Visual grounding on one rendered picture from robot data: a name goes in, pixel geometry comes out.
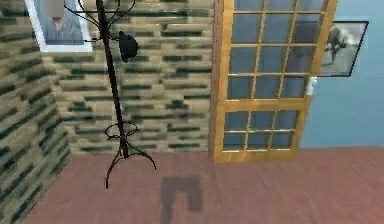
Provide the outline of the black framed grey picture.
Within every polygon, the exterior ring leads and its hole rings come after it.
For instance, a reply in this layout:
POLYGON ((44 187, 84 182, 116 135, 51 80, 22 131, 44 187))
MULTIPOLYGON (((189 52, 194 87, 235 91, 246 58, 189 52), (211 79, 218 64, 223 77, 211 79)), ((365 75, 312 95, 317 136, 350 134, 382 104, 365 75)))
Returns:
POLYGON ((367 20, 333 21, 319 77, 350 77, 369 22, 367 20))

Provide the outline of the black hat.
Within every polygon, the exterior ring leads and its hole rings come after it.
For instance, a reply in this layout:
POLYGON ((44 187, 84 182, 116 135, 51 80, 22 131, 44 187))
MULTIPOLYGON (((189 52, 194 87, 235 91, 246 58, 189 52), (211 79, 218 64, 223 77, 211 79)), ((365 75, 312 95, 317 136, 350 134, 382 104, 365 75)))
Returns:
POLYGON ((119 32, 119 50, 124 63, 137 56, 138 48, 139 44, 134 37, 123 31, 119 32))

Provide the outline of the wooden glass-paned door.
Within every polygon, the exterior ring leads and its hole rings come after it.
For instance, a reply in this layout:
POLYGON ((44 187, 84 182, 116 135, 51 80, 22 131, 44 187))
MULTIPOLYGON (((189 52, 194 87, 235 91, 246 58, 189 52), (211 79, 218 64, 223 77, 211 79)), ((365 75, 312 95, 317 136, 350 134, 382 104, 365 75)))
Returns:
POLYGON ((216 162, 295 157, 338 0, 215 0, 209 147, 216 162))

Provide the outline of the white framed portrait picture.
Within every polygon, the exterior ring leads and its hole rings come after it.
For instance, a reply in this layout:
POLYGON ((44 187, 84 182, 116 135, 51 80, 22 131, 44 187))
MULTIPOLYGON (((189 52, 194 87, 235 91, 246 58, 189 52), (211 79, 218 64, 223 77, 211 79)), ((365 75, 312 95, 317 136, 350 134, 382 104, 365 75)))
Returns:
POLYGON ((42 53, 92 52, 90 32, 80 3, 83 0, 24 0, 42 53), (63 2, 63 16, 48 12, 49 2, 63 2))

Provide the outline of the black metal coat stand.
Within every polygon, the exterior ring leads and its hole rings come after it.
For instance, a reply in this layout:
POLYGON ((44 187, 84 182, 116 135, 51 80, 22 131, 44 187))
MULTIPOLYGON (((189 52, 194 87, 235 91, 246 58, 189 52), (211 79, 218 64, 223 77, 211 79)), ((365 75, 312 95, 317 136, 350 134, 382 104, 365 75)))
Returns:
POLYGON ((103 0, 95 0, 95 4, 95 10, 87 10, 83 3, 80 3, 80 7, 85 14, 84 19, 90 23, 93 23, 99 31, 99 36, 97 38, 90 39, 90 43, 101 41, 104 46, 108 79, 110 82, 114 110, 117 119, 116 123, 111 124, 104 131, 108 141, 112 139, 119 140, 119 149, 112 159, 105 175, 105 188, 108 189, 110 175, 115 165, 118 164, 121 160, 126 160, 132 156, 142 156, 147 158, 152 163, 154 169, 157 169, 157 166, 150 155, 148 155, 145 151, 136 148, 129 142, 129 137, 136 134, 139 131, 139 128, 132 121, 123 119, 118 92, 117 75, 115 72, 113 56, 110 47, 111 41, 116 41, 119 47, 119 33, 117 36, 113 36, 110 32, 110 28, 115 22, 129 15, 129 13, 136 5, 136 0, 132 0, 130 8, 125 11, 120 9, 121 0, 117 0, 117 6, 115 10, 106 10, 103 0))

